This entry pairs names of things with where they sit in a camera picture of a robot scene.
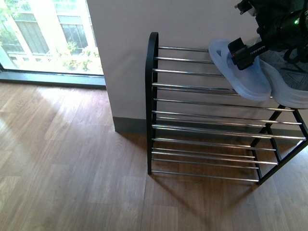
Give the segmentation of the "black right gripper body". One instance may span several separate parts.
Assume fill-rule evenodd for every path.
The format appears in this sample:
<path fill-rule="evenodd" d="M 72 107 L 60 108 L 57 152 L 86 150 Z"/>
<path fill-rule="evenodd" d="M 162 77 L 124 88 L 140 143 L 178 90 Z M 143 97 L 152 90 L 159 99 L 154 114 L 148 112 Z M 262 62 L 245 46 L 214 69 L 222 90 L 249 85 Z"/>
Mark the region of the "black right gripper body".
<path fill-rule="evenodd" d="M 288 12 L 282 8 L 263 7 L 257 15 L 257 33 L 268 50 L 283 51 L 308 44 L 308 9 Z"/>

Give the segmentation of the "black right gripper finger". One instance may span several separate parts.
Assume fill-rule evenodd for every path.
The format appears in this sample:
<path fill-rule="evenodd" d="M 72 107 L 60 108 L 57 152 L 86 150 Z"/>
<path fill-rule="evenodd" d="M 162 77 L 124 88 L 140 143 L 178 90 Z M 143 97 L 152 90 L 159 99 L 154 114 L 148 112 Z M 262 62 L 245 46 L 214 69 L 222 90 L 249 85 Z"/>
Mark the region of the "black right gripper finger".
<path fill-rule="evenodd" d="M 245 70 L 253 65 L 255 58 L 267 51 L 264 42 L 260 41 L 253 46 L 245 45 L 241 38 L 238 38 L 228 44 L 231 53 L 231 60 L 239 70 Z"/>

